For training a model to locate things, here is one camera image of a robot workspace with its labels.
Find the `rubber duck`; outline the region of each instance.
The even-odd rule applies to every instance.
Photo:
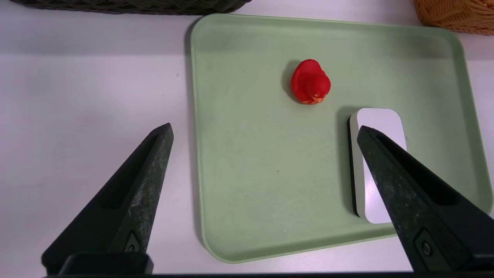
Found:
[[[331,89],[331,81],[316,60],[302,61],[291,77],[291,91],[306,105],[323,102]]]

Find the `green tray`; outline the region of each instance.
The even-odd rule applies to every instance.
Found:
[[[352,210],[347,120],[395,110],[408,151],[485,212],[492,189],[457,37],[409,26],[210,15],[191,35],[202,236],[239,263],[392,236]],[[297,64],[332,82],[292,99]]]

